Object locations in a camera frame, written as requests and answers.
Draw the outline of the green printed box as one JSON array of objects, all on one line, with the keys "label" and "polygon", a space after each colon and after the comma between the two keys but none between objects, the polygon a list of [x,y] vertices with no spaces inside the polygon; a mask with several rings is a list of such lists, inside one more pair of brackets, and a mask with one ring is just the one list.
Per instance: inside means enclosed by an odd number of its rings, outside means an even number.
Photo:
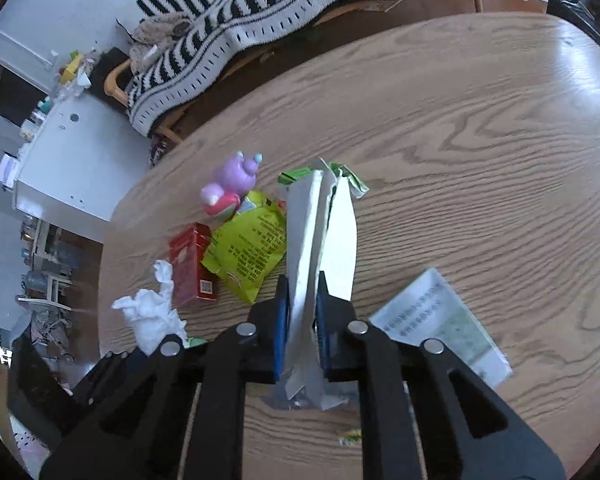
[{"label": "green printed box", "polygon": [[370,322],[404,344],[418,346],[430,338],[442,341],[491,388],[512,374],[488,331],[434,268],[422,272]]}]

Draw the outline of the crumpled white tissue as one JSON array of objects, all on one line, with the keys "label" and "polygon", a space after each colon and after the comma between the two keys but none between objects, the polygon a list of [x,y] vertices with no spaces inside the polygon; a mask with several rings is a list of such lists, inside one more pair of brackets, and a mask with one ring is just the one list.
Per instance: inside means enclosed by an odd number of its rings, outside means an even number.
[{"label": "crumpled white tissue", "polygon": [[172,307],[172,264],[166,260],[156,260],[154,271],[159,284],[158,292],[142,288],[134,296],[121,297],[111,305],[122,313],[126,325],[134,334],[137,347],[146,356],[154,353],[163,338],[169,335],[177,336],[183,347],[188,347],[186,322]]}]

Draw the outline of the red cigarette box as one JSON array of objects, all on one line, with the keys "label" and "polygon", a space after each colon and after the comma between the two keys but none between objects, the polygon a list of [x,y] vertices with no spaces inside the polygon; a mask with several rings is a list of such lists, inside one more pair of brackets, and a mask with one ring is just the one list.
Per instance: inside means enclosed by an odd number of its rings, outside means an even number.
[{"label": "red cigarette box", "polygon": [[210,243],[210,228],[199,222],[170,239],[174,308],[193,307],[216,299],[218,277],[202,264]]}]

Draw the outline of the yellow green snack bag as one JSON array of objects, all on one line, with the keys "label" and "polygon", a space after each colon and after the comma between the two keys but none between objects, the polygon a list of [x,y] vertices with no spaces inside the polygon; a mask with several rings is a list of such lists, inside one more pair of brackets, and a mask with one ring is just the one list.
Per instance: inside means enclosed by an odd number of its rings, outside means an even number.
[{"label": "yellow green snack bag", "polygon": [[286,218],[276,200],[250,191],[234,217],[217,228],[201,264],[247,304],[286,252]]}]

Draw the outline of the pink purple snail toy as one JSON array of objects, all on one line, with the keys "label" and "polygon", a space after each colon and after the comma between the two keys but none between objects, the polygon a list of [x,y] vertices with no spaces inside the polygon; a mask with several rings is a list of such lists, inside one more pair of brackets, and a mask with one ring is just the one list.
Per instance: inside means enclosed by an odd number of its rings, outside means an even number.
[{"label": "pink purple snail toy", "polygon": [[229,219],[239,208],[242,199],[256,186],[262,160],[261,153],[246,156],[238,151],[216,168],[211,181],[200,191],[206,215]]}]

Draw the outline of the white cabinet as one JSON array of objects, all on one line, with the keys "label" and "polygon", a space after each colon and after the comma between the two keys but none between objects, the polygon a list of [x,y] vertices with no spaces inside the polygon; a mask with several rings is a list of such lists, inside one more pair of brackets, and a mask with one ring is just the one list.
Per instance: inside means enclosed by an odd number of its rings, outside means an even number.
[{"label": "white cabinet", "polygon": [[102,243],[114,208],[148,170],[150,141],[89,93],[54,105],[19,156],[14,208]]}]

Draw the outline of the brown plush toy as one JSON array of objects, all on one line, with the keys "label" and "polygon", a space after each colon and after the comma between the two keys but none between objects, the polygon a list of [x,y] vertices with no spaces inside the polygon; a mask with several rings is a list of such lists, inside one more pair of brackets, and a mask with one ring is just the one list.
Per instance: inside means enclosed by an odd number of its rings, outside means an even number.
[{"label": "brown plush toy", "polygon": [[143,18],[131,35],[131,72],[138,74],[147,70],[164,51],[188,33],[192,24],[190,16],[184,12]]}]

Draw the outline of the wooden sofa frame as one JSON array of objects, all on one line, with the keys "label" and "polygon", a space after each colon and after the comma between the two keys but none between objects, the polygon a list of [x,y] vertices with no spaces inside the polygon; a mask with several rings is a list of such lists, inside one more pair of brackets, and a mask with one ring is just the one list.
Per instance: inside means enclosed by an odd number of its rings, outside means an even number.
[{"label": "wooden sofa frame", "polygon": [[[125,91],[118,85],[118,79],[122,74],[129,72],[130,70],[131,60],[127,58],[123,63],[110,70],[104,80],[104,92],[106,96],[115,99],[124,106],[128,105],[128,97],[126,96]],[[182,119],[187,109],[187,105],[182,105],[171,110],[163,118],[160,118],[157,122],[155,133],[157,133],[158,136],[163,136],[170,140],[175,145],[181,144],[183,139],[174,131],[173,127]]]}]

